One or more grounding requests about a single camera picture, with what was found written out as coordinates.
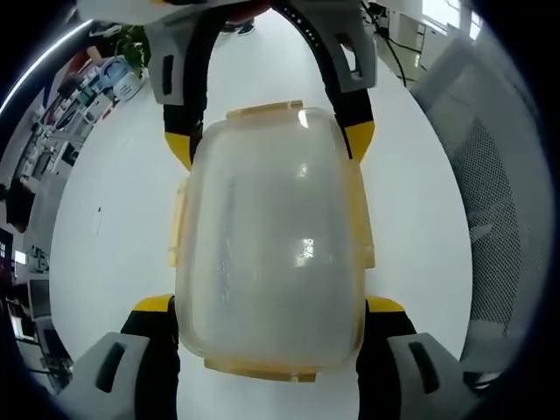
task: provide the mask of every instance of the plastic food container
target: plastic food container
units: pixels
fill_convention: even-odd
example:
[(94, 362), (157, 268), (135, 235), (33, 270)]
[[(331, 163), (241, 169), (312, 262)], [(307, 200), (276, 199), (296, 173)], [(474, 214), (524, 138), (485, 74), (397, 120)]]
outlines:
[(180, 339), (207, 367), (312, 381), (359, 349), (373, 244), (359, 166), (324, 110), (210, 126), (173, 236)]

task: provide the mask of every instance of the clear plastic box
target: clear plastic box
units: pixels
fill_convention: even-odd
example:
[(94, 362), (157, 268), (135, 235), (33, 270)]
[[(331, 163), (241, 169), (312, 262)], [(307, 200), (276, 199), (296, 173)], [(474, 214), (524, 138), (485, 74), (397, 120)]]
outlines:
[(313, 380), (360, 347), (373, 243), (359, 166), (326, 111), (276, 104), (213, 124), (178, 208), (179, 335), (209, 368)]

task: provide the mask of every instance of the desk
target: desk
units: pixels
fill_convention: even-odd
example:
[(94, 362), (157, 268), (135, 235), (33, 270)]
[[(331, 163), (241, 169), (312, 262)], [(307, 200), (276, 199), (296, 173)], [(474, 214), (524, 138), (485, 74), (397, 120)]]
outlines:
[[(378, 264), (367, 273), (367, 291), (399, 301), (418, 331), (459, 357), (472, 292), (459, 189), (412, 96), (381, 62), (378, 73), (370, 91), (377, 129), (362, 163)], [(208, 83), (206, 124), (267, 102), (303, 99), (332, 110), (307, 45), (274, 12), (258, 17), (247, 37), (219, 39)], [(96, 124), (66, 184), (52, 240), (51, 304), (73, 358), (119, 331), (142, 298), (174, 291), (167, 247), (186, 170), (163, 133), (162, 109), (147, 84)], [(358, 416), (352, 361), (309, 384), (220, 374), (182, 346), (179, 355), (179, 418)]]

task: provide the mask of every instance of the gray chair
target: gray chair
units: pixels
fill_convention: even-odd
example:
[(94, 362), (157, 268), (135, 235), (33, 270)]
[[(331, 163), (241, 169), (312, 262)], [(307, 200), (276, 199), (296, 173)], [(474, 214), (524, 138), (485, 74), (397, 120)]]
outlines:
[(550, 259), (554, 198), (538, 115), (484, 27), (474, 43), (455, 38), (412, 94), (449, 158), (470, 229), (472, 308), (461, 362), (466, 372), (498, 373), (523, 340)]

